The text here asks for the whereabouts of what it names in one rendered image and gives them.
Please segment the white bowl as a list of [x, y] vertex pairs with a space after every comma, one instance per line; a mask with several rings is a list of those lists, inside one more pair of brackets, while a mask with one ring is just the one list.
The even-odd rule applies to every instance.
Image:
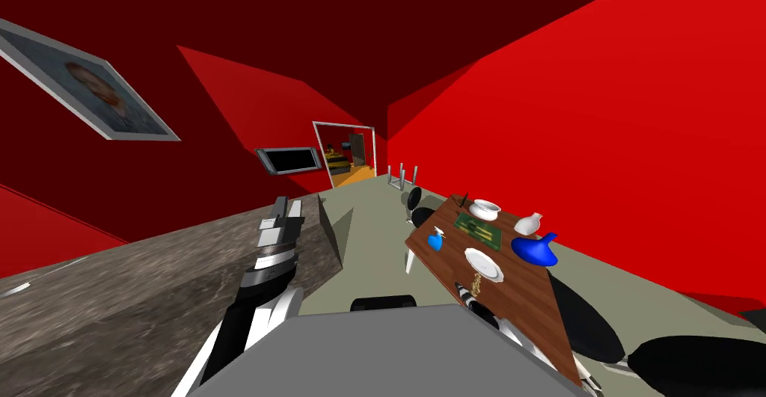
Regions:
[[501, 208], [491, 202], [476, 199], [469, 207], [470, 213], [483, 221], [495, 221]]

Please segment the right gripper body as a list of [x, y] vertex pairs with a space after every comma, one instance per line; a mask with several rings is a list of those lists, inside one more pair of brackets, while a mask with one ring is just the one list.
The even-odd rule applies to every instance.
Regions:
[[458, 292], [458, 296], [462, 303], [469, 310], [476, 312], [479, 307], [479, 302], [476, 300], [476, 298], [460, 283], [455, 282], [454, 286], [456, 287], [456, 291]]

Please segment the grey framed portrait picture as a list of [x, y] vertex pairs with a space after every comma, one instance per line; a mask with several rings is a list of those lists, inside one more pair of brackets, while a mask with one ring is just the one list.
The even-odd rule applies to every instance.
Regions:
[[109, 62], [0, 19], [0, 56], [110, 141], [178, 141]]

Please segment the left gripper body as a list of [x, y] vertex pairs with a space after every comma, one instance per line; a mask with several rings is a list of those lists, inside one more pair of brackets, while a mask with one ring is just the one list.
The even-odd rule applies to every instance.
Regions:
[[304, 217], [262, 219], [254, 269], [272, 267], [291, 258], [303, 223]]

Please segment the blue vase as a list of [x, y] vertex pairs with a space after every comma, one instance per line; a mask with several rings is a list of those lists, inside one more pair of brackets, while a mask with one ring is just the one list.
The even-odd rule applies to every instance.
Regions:
[[517, 237], [511, 240], [512, 251], [525, 262], [542, 267], [551, 267], [558, 263], [558, 258], [550, 248], [550, 243], [557, 237], [548, 233], [540, 239], [532, 240]]

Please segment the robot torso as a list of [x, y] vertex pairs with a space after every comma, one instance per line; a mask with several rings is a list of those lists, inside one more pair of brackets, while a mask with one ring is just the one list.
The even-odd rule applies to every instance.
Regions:
[[188, 397], [589, 397], [466, 306], [300, 316]]

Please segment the grey metal rack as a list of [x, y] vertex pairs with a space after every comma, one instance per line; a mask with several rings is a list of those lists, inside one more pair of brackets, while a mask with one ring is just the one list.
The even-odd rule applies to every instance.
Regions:
[[400, 190], [404, 191], [405, 185], [409, 184], [413, 187], [417, 186], [417, 174], [418, 174], [418, 166], [415, 165], [412, 169], [412, 174], [410, 179], [407, 179], [407, 171], [405, 169], [404, 163], [399, 164], [399, 173], [394, 176], [392, 172], [392, 168], [390, 165], [388, 165], [388, 173], [387, 173], [387, 184]]

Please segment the green placemat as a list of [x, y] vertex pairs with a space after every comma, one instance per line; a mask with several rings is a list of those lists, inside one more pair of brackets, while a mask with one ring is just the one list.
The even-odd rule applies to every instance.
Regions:
[[458, 230], [482, 242], [492, 250], [499, 251], [502, 245], [502, 231], [473, 215], [460, 213], [454, 223]]

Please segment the black wall screen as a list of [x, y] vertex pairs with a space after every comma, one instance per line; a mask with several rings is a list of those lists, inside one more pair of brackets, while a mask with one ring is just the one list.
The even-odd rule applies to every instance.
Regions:
[[314, 147], [256, 149], [255, 153], [270, 175], [300, 173], [322, 168]]

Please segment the white plate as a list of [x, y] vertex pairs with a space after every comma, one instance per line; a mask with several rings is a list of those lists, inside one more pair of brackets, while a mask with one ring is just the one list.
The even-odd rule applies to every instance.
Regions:
[[482, 251], [469, 247], [465, 250], [465, 258], [475, 272], [485, 279], [494, 283], [503, 282], [504, 274], [500, 266]]

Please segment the white teapot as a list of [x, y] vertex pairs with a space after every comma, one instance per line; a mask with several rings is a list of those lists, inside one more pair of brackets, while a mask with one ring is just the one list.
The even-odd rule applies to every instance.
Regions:
[[514, 231], [523, 236], [532, 236], [540, 229], [541, 220], [542, 214], [534, 212], [530, 216], [519, 219], [514, 226]]

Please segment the brown wooden table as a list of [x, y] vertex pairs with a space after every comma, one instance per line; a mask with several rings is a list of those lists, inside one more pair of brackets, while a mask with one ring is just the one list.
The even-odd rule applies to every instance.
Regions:
[[[518, 217], [501, 211], [492, 226], [502, 231], [502, 246], [492, 250], [475, 238], [458, 230], [454, 223], [460, 213], [468, 212], [472, 203], [468, 200], [460, 206], [461, 198], [450, 196], [435, 213], [421, 224], [405, 240], [409, 258], [417, 257], [453, 298], [458, 299], [455, 282], [467, 289], [475, 271], [465, 258], [467, 248], [476, 248], [491, 257], [504, 274], [501, 283], [483, 280], [477, 299], [501, 318], [507, 318], [535, 343], [557, 368], [577, 387], [582, 383], [573, 359], [573, 353], [544, 268], [522, 261], [512, 251], [510, 242], [517, 237], [514, 231]], [[444, 231], [444, 244], [440, 251], [427, 244], [434, 227]]]

